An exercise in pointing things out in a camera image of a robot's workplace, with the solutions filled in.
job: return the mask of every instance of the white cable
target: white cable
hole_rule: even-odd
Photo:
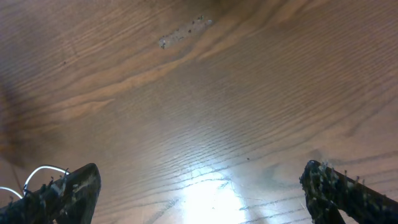
[[[22,199],[22,196],[18,192],[16,192],[15,190],[9,189],[8,187],[0,187],[0,189],[9,190],[12,193],[16,194],[20,199]]]
[[[63,169],[58,168],[58,167],[55,167],[55,166],[49,166],[49,165],[40,166],[40,167],[36,168],[36,170],[34,170],[34,171],[28,176],[28,178],[27,178],[26,181],[25,181],[24,190],[27,189],[27,185],[29,184],[29,181],[30,181],[30,179],[33,177],[33,175],[34,175],[37,171],[39,171],[39,170],[41,170],[41,169],[53,169],[53,170],[56,170],[56,171],[59,171],[59,172],[65,174],[65,175],[69,175],[69,172],[68,172],[67,170],[63,170]],[[15,190],[9,189],[8,187],[0,187],[0,189],[9,190],[9,191],[11,191],[12,193],[16,194],[19,198],[22,199],[22,196],[21,196],[19,193],[17,193]]]
[[[55,167],[55,166],[49,166],[49,165],[40,166],[40,167],[36,168],[36,170],[34,170],[34,171],[30,174],[30,176],[28,176],[28,178],[27,178],[26,181],[25,181],[24,190],[27,189],[27,185],[29,184],[29,181],[30,181],[30,179],[33,177],[33,175],[34,175],[37,171],[39,171],[39,170],[41,170],[41,169],[53,169],[53,170],[56,170],[56,171],[59,171],[59,172],[65,174],[65,175],[68,175],[68,174],[69,174],[68,171],[63,170],[63,169],[58,168],[58,167]]]

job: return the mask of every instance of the brown wooden tabletop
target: brown wooden tabletop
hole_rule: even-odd
[[[397,11],[2,0],[0,185],[94,162],[93,223],[311,223],[299,176],[315,159],[397,199]]]

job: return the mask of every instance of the white wire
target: white wire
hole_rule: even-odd
[[[59,172],[65,174],[65,175],[69,175],[69,172],[68,172],[68,171],[63,170],[63,169],[58,168],[58,167],[55,167],[55,166],[49,166],[49,165],[40,166],[40,167],[36,168],[36,170],[33,170],[33,172],[28,176],[28,178],[27,178],[26,181],[25,181],[24,190],[27,189],[27,185],[29,184],[29,181],[30,181],[30,179],[33,177],[33,175],[34,175],[37,171],[39,171],[39,170],[41,170],[41,169],[52,169],[52,170],[59,171]],[[16,194],[19,198],[22,199],[22,196],[21,196],[18,192],[16,192],[15,190],[9,189],[8,187],[0,187],[0,189],[9,190],[9,191],[11,191],[12,193]]]
[[[12,193],[16,194],[20,199],[22,199],[22,196],[18,192],[16,192],[15,190],[9,189],[8,187],[0,187],[0,189],[9,190]]]
[[[27,185],[29,184],[29,181],[30,181],[30,179],[33,177],[33,175],[34,175],[37,171],[39,171],[39,170],[41,170],[41,169],[53,169],[53,170],[59,171],[59,172],[61,172],[61,173],[63,173],[63,174],[66,174],[66,175],[69,174],[68,171],[63,170],[63,169],[58,168],[58,167],[55,167],[55,166],[49,166],[49,165],[40,166],[40,167],[36,168],[36,170],[34,170],[34,171],[30,174],[30,176],[28,176],[28,178],[27,178],[26,181],[25,181],[24,190],[27,189]]]

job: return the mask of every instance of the glossy wood finish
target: glossy wood finish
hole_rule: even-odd
[[[299,184],[310,159],[396,199],[397,10],[3,0],[2,151],[22,183],[41,164],[95,162],[93,223],[310,223]],[[201,15],[212,25],[159,47]]]

